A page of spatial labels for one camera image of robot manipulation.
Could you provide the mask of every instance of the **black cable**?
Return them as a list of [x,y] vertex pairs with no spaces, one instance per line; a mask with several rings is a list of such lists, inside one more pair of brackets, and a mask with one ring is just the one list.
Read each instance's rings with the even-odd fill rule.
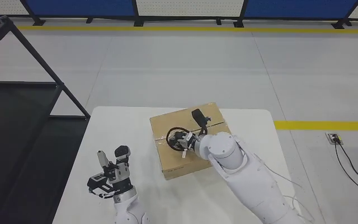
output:
[[342,164],[341,164],[341,160],[340,160],[340,158],[338,157],[338,152],[337,152],[337,142],[335,142],[335,149],[336,149],[336,155],[337,155],[337,159],[338,159],[338,162],[340,163],[340,165],[341,165],[341,167],[342,167],[342,169],[343,169],[343,171],[347,174],[347,176],[349,177],[349,179],[351,179],[351,181],[353,181],[353,183],[355,183],[357,186],[358,186],[358,184],[351,178],[351,176],[347,173],[347,171],[345,170],[345,168],[342,166]]
[[167,137],[166,137],[167,144],[168,144],[173,150],[178,151],[178,152],[182,152],[182,151],[184,151],[184,150],[178,150],[177,148],[174,148],[174,146],[172,146],[172,145],[169,143],[170,133],[171,133],[172,131],[174,131],[174,130],[182,130],[182,131],[184,131],[184,132],[186,132],[186,133],[189,133],[189,131],[188,131],[187,129],[185,129],[185,128],[174,127],[174,128],[171,128],[171,129],[168,131],[168,133],[167,133]]
[[358,175],[358,172],[357,172],[357,170],[354,168],[353,163],[352,163],[351,159],[349,158],[349,156],[347,155],[345,149],[343,148],[343,146],[342,146],[341,144],[340,144],[340,146],[341,146],[343,152],[345,153],[345,155],[347,156],[347,158],[348,158],[348,160],[349,160],[349,163],[351,164],[351,167],[353,168],[354,172]]

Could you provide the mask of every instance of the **white table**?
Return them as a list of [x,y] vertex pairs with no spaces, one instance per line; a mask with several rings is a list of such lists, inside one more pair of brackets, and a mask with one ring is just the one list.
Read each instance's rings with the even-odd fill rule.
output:
[[[213,168],[169,181],[164,179],[149,118],[176,110],[179,108],[95,108],[53,223],[113,223],[113,200],[88,193],[86,184],[89,177],[102,172],[97,151],[105,151],[114,161],[114,150],[122,144],[131,149],[130,179],[150,214],[151,223],[261,223],[239,202]],[[267,110],[220,111],[233,134],[240,136],[271,169],[290,178]],[[292,183],[274,177],[283,195],[294,195]]]

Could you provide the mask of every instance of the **gray floor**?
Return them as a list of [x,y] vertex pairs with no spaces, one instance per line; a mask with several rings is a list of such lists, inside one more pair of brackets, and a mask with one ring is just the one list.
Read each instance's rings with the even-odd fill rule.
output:
[[[50,20],[47,24],[83,25],[83,20]],[[96,21],[95,25],[117,24]],[[330,29],[329,24],[308,22],[248,22],[246,26]],[[23,33],[90,113],[103,105],[186,108],[215,101],[221,108],[267,109],[274,120],[358,120],[357,35]],[[0,42],[0,81],[51,79],[16,38],[7,35]],[[66,96],[61,96],[53,114],[81,113]],[[358,187],[340,168],[324,131],[287,130],[278,134],[291,177],[303,186],[296,189],[298,199],[312,213],[314,223],[357,223]],[[358,166],[357,133],[339,134]],[[342,161],[348,167],[347,160]]]

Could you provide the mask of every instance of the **power cord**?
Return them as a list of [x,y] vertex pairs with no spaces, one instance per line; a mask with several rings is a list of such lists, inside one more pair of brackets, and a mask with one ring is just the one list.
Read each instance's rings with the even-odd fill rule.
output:
[[344,149],[344,148],[342,147],[342,145],[341,145],[341,140],[338,138],[337,135],[335,135],[335,137],[333,138],[333,141],[334,141],[334,143],[335,143],[335,150],[336,150],[336,156],[337,156],[338,162],[340,163],[340,165],[341,165],[343,171],[347,174],[347,176],[349,177],[349,179],[351,179],[351,181],[353,181],[353,183],[355,183],[355,185],[358,186],[358,184],[351,178],[351,176],[347,173],[347,171],[345,170],[345,168],[342,166],[341,160],[340,160],[340,158],[339,158],[339,156],[338,156],[337,143],[341,146],[343,152],[345,153],[345,155],[347,156],[347,158],[348,158],[348,160],[349,160],[349,162],[350,162],[350,164],[351,164],[351,167],[353,168],[354,172],[358,175],[358,172],[357,172],[356,169],[354,168],[351,159],[349,158],[349,156],[347,155],[345,149]]

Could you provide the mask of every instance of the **yellow floor line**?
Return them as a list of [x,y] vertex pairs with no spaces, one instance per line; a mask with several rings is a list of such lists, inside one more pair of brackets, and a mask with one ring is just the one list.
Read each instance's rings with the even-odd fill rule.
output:
[[358,130],[358,122],[275,121],[277,130]]
[[234,28],[234,27],[133,27],[133,26],[18,26],[20,30],[60,30],[60,31],[215,31],[215,32],[298,32],[328,34],[358,34],[358,30],[346,29],[283,29],[283,28]]

